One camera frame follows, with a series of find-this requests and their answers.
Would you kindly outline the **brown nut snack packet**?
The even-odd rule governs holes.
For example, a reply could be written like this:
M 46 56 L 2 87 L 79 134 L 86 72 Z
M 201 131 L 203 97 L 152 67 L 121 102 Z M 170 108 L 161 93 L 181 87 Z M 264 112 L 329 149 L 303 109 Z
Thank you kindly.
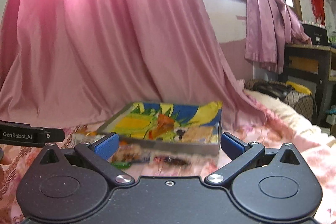
M 142 163 L 149 161 L 150 152 L 143 150 L 138 144 L 120 146 L 111 159 L 111 162 Z

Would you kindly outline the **green yellow snack stick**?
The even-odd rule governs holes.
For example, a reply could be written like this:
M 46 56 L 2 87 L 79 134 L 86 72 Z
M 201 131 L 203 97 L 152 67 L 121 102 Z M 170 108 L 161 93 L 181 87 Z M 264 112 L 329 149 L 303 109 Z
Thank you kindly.
M 129 169 L 132 165 L 131 162 L 127 161 L 113 161 L 110 163 L 113 167 L 120 169 L 120 170 L 126 170 Z

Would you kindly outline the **puffed rice cracker packet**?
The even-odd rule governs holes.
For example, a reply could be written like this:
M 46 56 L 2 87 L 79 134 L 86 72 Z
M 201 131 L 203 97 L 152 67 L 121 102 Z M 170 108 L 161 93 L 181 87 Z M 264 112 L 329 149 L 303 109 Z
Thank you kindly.
M 181 138 L 183 143 L 210 144 L 218 141 L 218 135 L 213 126 L 189 127 Z

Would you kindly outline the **dark seaweed snack packet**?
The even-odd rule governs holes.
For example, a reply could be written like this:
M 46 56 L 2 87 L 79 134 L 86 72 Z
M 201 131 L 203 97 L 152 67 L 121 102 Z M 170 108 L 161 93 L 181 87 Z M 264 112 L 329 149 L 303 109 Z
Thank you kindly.
M 171 156 L 156 156 L 154 157 L 154 162 L 163 163 L 172 166 L 188 166 L 190 165 L 189 161 L 178 159 Z

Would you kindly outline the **orange snack packet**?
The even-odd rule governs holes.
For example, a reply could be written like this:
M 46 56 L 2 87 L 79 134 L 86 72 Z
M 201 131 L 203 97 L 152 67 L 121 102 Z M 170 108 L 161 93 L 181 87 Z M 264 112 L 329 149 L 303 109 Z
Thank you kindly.
M 175 124 L 174 119 L 163 114 L 158 114 L 157 127 L 149 131 L 148 138 L 153 140 L 161 136 L 162 134 L 171 131 L 174 128 L 174 124 Z

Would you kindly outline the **grey cardboard tray box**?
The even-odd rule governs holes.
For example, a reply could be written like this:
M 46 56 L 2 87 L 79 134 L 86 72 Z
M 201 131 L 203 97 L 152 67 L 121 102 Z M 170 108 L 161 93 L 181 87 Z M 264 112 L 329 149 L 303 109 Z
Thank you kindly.
M 132 102 L 97 133 L 117 133 L 120 141 L 145 149 L 216 156 L 222 134 L 222 102 L 205 105 Z

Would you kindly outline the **dinosaur drawing paper liner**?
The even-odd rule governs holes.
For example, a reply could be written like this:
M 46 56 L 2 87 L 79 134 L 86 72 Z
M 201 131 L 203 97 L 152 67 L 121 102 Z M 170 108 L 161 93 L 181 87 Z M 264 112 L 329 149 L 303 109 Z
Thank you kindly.
M 139 140 L 215 144 L 221 117 L 220 101 L 201 106 L 133 102 L 104 131 Z

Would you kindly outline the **black handbag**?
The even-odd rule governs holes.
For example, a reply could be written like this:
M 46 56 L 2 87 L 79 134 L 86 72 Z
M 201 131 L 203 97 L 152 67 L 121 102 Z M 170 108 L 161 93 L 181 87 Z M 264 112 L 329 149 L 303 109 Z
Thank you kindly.
M 245 89 L 256 91 L 262 94 L 269 95 L 273 98 L 278 98 L 283 101 L 286 96 L 293 90 L 290 85 L 278 82 L 268 82 L 266 80 L 255 79 L 249 80 L 244 84 Z

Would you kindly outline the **dark wooden shelf unit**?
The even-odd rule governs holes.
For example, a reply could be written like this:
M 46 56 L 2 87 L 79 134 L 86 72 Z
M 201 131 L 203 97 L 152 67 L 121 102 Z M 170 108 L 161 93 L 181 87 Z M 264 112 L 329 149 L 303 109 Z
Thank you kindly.
M 314 99 L 317 114 L 314 123 L 323 124 L 326 111 L 335 102 L 335 49 L 328 46 L 295 45 L 285 47 L 284 70 L 278 80 L 285 82 L 289 77 L 315 84 Z

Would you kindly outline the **large pink satin curtain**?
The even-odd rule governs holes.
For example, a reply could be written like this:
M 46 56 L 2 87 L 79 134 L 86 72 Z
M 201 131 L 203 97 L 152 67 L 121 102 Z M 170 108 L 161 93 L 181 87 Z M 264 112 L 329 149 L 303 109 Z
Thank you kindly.
M 134 101 L 223 103 L 227 127 L 264 124 L 203 0 L 7 0 L 1 119 L 68 127 Z

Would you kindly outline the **small purple window curtain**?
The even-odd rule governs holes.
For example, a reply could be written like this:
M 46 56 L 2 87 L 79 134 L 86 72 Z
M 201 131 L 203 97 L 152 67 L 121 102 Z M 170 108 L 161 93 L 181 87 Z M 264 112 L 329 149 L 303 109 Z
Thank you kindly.
M 281 74 L 287 44 L 311 45 L 311 38 L 284 0 L 247 0 L 245 59 Z

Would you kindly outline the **black sign with digits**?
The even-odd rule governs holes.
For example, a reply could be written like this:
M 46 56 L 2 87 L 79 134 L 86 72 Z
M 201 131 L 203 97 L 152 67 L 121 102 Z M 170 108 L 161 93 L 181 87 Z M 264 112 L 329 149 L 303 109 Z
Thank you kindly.
M 329 46 L 327 29 L 312 24 L 303 24 L 304 32 L 311 38 L 313 45 Z

